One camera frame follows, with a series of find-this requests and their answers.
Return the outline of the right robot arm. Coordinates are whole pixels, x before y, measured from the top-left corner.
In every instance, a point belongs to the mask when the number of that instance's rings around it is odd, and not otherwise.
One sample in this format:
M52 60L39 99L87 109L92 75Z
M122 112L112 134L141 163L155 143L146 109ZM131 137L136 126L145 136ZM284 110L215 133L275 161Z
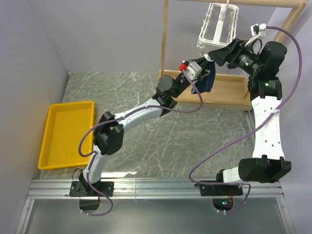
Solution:
M208 53L218 66L239 67L249 75L248 91L254 112L253 155L240 160L237 167L217 174L214 187L221 195L232 189L232 183L275 183L292 169L281 146L278 108L282 103L282 84L277 73L286 53L283 44L269 41L259 54L255 54L246 41L239 39Z

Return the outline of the navy blue underwear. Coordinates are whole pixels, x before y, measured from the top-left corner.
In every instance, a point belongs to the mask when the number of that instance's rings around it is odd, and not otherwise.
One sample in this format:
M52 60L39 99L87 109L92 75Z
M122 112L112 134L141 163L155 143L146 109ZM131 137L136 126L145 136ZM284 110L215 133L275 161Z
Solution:
M204 57L193 59L191 64L195 69L195 87L200 93L209 93L216 76L215 61L208 54L204 54Z

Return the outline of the white clip hanger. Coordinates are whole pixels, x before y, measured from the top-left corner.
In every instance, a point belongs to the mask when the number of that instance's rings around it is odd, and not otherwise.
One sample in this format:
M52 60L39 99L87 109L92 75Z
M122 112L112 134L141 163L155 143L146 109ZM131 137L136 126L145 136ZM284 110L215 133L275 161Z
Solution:
M210 3L196 47L203 55L207 46L225 47L236 37L239 7L234 4Z

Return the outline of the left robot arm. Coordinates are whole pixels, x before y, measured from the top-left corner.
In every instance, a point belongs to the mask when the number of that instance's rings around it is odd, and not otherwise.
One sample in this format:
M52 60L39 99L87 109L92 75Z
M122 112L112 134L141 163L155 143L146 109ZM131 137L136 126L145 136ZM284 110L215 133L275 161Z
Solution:
M90 161L79 175L80 191L87 196L99 192L102 169L108 156L115 154L123 145L123 138L132 128L153 118L161 117L169 112L175 112L179 97L188 87L200 95L212 89L215 79L215 62L208 56L183 61L180 73L176 78L163 75L156 86L156 93L145 103L128 111L112 114L105 112L99 123L88 133L93 133L94 150L82 153L82 143L78 145L81 157L89 156Z

